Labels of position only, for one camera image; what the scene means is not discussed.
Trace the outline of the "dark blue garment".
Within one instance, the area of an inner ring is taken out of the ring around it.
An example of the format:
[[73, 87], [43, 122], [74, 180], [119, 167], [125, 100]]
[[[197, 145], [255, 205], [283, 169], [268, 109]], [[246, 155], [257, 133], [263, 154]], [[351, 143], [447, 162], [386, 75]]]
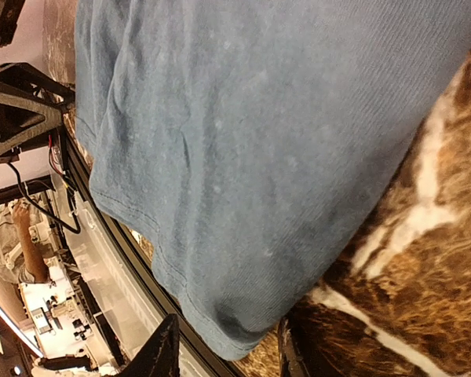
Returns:
[[471, 1], [80, 1], [97, 207], [244, 358], [382, 197], [471, 46]]

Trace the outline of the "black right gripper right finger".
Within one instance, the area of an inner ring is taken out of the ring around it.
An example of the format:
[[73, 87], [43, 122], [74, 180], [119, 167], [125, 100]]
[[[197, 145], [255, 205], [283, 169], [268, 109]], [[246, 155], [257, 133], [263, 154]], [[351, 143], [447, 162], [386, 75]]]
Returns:
[[311, 369], [304, 354], [305, 333], [288, 317], [278, 326], [280, 375], [284, 377], [311, 377]]

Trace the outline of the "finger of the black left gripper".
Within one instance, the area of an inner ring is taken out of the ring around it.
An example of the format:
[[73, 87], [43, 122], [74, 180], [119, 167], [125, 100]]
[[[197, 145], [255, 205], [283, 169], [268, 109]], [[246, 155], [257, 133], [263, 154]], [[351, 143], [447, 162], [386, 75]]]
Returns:
[[75, 106], [75, 91], [28, 63], [0, 65], [0, 161], [62, 125]]

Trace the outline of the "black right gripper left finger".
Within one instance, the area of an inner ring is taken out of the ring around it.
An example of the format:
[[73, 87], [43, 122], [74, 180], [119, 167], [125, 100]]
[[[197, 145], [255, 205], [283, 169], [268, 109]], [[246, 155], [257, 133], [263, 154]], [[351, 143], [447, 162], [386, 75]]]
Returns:
[[122, 377], [179, 377], [180, 326], [177, 314], [168, 314], [134, 359], [121, 371]]

